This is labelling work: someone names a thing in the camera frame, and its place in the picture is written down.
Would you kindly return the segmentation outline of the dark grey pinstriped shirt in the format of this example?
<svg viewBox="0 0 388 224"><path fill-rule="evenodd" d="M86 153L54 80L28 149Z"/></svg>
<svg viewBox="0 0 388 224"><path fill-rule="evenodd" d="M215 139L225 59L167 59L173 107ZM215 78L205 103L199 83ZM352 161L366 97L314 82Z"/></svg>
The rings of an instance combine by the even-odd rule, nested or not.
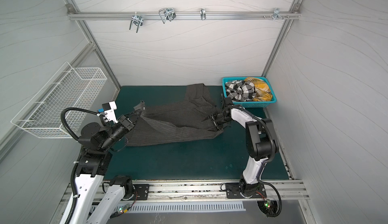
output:
<svg viewBox="0 0 388 224"><path fill-rule="evenodd" d="M221 110L203 83L188 85L180 102L150 107L143 102L134 109L141 115L125 135L130 147L214 139L224 132L215 124Z"/></svg>

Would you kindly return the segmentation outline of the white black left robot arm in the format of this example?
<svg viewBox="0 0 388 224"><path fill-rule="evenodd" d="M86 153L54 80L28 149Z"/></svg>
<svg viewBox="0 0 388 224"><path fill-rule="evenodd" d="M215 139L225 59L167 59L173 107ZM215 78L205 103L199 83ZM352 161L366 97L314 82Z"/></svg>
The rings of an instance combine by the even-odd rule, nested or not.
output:
<svg viewBox="0 0 388 224"><path fill-rule="evenodd" d="M118 208L118 203L125 199L136 199L138 191L130 176L116 176L110 183L104 197L94 211L91 211L97 190L102 184L112 159L109 151L117 142L135 128L142 110L135 110L119 117L113 125L90 123L81 135L70 128L66 113L80 111L102 116L101 112L69 107L61 112L61 122L69 135L81 144L81 150L70 177L71 198L61 219L63 224L105 224L109 219L127 213L132 204Z"/></svg>

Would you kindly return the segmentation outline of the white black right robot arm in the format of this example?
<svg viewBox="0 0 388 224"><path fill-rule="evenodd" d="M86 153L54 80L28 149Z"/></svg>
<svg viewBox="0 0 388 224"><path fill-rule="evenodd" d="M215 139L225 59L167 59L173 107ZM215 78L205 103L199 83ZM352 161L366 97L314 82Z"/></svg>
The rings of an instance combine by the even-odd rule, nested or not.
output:
<svg viewBox="0 0 388 224"><path fill-rule="evenodd" d="M231 121L238 122L244 127L246 134L246 149L249 154L247 166L239 183L231 188L226 187L224 191L237 195L238 198L260 195L259 190L264 187L262 173L278 152L272 121L257 117L242 106L233 104L230 98L222 99L221 112L211 115L210 119L217 130L222 130Z"/></svg>

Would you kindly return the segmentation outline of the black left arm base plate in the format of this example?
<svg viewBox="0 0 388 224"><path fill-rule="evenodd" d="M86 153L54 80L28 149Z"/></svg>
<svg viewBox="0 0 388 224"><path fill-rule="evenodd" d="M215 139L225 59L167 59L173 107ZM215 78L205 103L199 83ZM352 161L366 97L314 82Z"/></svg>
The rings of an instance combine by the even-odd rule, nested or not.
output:
<svg viewBox="0 0 388 224"><path fill-rule="evenodd" d="M134 184L133 195L131 200L147 200L149 195L150 185L149 184Z"/></svg>

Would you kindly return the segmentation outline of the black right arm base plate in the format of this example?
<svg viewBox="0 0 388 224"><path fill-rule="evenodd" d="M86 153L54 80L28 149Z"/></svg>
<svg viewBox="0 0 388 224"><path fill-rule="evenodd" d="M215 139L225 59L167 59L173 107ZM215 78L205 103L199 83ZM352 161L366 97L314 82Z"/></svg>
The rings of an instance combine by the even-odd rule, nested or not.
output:
<svg viewBox="0 0 388 224"><path fill-rule="evenodd" d="M227 199L266 199L266 190L263 185L238 183L223 183L220 190L226 193Z"/></svg>

